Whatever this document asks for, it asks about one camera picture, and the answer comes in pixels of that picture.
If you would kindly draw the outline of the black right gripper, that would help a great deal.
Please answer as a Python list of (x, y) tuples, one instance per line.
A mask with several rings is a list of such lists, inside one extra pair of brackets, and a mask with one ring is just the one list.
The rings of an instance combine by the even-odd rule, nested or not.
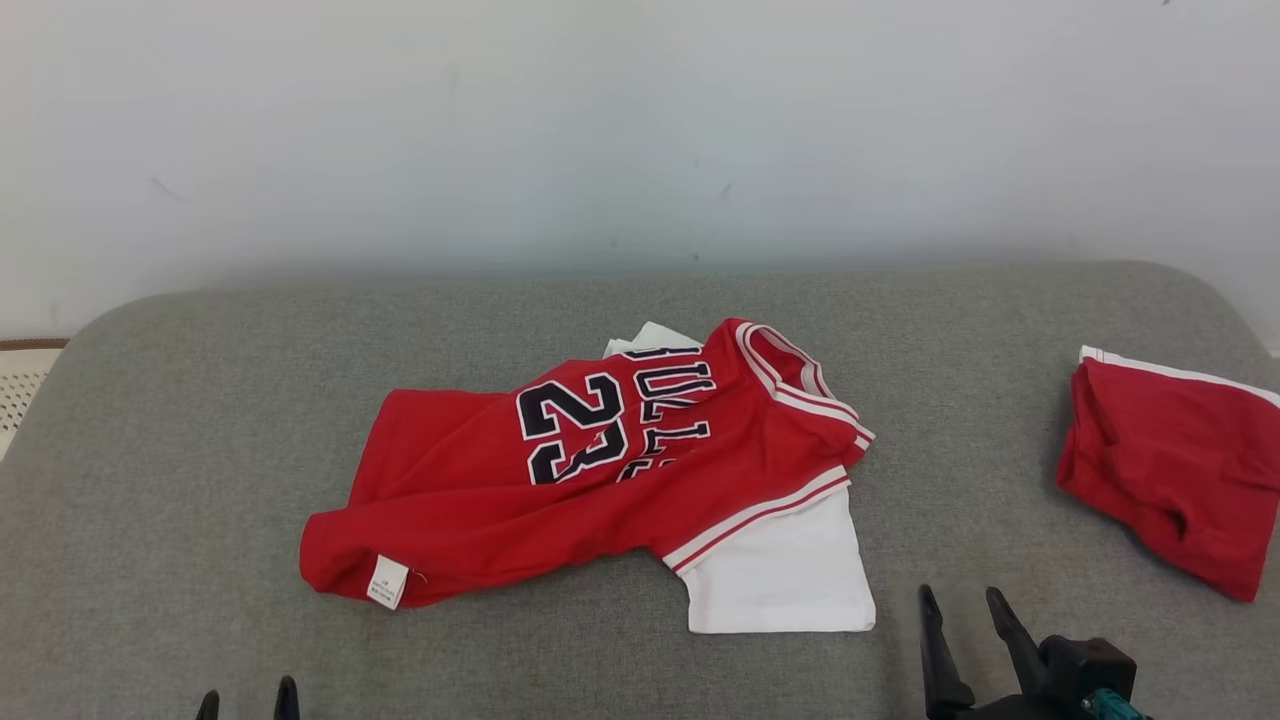
[(1005, 643), (1021, 694), (975, 705), (973, 689), (961, 680), (943, 634), (943, 615), (929, 584), (918, 588), (922, 625), (920, 656), (925, 716), (928, 719), (1052, 719), (1053, 710), (1037, 698), (1044, 696), (1048, 666), (1004, 593), (986, 589), (986, 602), (998, 638)]

